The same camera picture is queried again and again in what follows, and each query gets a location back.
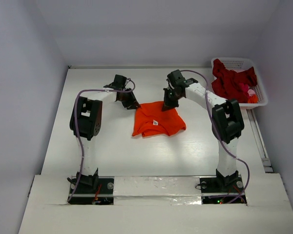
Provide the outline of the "orange t shirt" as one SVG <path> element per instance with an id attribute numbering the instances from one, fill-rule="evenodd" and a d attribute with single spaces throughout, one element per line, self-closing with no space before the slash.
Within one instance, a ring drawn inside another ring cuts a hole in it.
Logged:
<path id="1" fill-rule="evenodd" d="M 163 111 L 163 101 L 141 104 L 135 112 L 132 136 L 152 137 L 155 135 L 172 136 L 185 130 L 186 124 L 176 109 Z"/>

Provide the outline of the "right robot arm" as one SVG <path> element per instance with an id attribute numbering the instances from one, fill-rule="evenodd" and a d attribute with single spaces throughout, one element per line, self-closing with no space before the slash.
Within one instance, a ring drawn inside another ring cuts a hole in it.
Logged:
<path id="1" fill-rule="evenodd" d="M 238 139 L 245 127 L 238 101 L 227 100 L 210 92 L 199 81 L 184 78 L 180 70 L 169 73 L 167 82 L 163 111 L 178 107 L 181 98 L 194 101 L 207 110 L 212 132 L 219 144 L 215 186 L 220 191 L 228 190 L 238 180 L 235 154 Z"/>

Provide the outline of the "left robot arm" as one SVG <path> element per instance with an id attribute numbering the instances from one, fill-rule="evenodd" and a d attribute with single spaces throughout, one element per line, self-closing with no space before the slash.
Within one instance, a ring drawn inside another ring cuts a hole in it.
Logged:
<path id="1" fill-rule="evenodd" d="M 76 179 L 69 179 L 74 188 L 82 187 L 92 193 L 99 186 L 98 170 L 94 168 L 90 148 L 93 137 L 100 132 L 103 107 L 121 102 L 128 109 L 138 109 L 140 104 L 133 93 L 134 81 L 122 75 L 115 75 L 113 82 L 102 89 L 83 89 L 78 92 L 69 123 L 81 149 L 80 169 Z"/>

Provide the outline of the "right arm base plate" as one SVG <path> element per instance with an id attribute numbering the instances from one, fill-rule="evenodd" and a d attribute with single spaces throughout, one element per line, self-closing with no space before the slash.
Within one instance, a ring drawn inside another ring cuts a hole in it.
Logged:
<path id="1" fill-rule="evenodd" d="M 245 194 L 241 194 L 244 189 L 241 175 L 226 186 L 222 185 L 216 176 L 201 177 L 195 188 L 201 191 L 201 200 L 204 205 L 247 204 Z"/>

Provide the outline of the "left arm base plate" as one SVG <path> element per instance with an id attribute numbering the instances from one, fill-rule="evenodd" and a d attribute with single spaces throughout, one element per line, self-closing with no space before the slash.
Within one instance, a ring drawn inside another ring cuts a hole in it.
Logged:
<path id="1" fill-rule="evenodd" d="M 79 183 L 68 203 L 71 205 L 113 205 L 113 189 L 113 177 L 99 177 L 99 185 L 96 189 Z"/>

